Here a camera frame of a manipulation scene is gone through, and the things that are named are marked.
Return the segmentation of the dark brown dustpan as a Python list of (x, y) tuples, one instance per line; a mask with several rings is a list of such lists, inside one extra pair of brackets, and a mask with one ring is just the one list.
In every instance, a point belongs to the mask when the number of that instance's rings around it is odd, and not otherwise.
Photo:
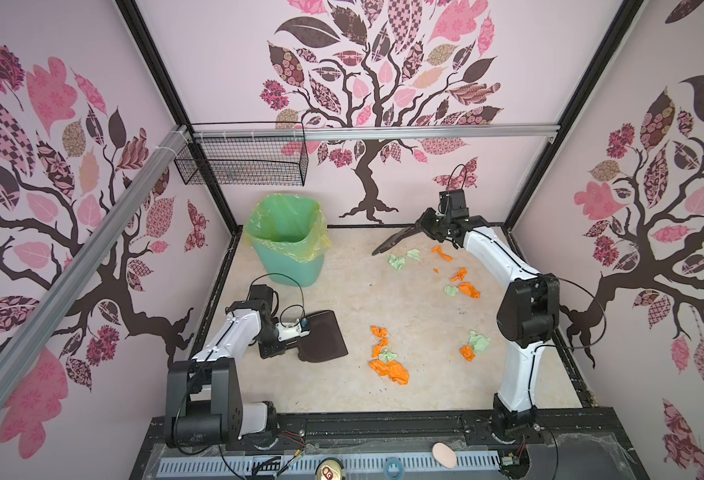
[(297, 342), (298, 358), (307, 363), (323, 363), (348, 354), (336, 314), (322, 310), (308, 314), (302, 323), (308, 334)]

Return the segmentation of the dark brown hand brush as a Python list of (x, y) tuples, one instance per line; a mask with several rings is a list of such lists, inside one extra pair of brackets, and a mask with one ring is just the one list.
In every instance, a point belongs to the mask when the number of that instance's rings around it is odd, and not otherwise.
[(383, 253), (385, 253), (385, 252), (388, 252), (388, 251), (390, 251), (391, 249), (393, 249), (393, 248), (394, 248), (398, 243), (400, 243), (401, 241), (403, 241), (403, 240), (405, 240), (405, 239), (407, 239), (407, 238), (409, 238), (409, 237), (412, 237), (412, 236), (414, 236), (414, 235), (418, 235), (418, 234), (420, 234), (421, 232), (422, 232), (422, 229), (421, 229), (421, 227), (418, 226), (418, 225), (411, 225), (411, 226), (405, 227), (405, 228), (403, 228), (403, 229), (397, 231), (396, 233), (394, 233), (393, 235), (391, 235), (390, 237), (388, 237), (388, 238), (387, 238), (384, 242), (382, 242), (380, 245), (378, 245), (378, 246), (373, 250), (373, 252), (371, 253), (371, 255), (372, 255), (372, 256), (376, 256), (376, 255), (380, 255), (380, 254), (383, 254)]

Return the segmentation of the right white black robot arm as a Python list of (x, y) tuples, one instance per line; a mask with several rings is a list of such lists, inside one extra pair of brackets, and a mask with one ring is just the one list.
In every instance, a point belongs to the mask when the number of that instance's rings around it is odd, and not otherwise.
[(525, 263), (479, 217), (452, 218), (429, 208), (416, 224), (429, 238), (473, 255), (505, 288), (496, 320), (506, 356), (490, 428), (509, 441), (536, 421), (536, 381), (543, 349), (558, 325), (559, 280)]

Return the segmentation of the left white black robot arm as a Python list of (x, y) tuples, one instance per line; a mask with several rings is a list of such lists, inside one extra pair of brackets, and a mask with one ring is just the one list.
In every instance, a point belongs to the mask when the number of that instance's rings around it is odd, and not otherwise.
[(243, 400), (238, 362), (251, 345), (267, 352), (278, 346), (278, 300), (271, 287), (251, 286), (244, 301), (226, 309), (224, 326), (207, 346), (171, 365), (164, 420), (167, 446), (188, 451), (232, 445), (250, 435), (277, 435), (273, 404)]

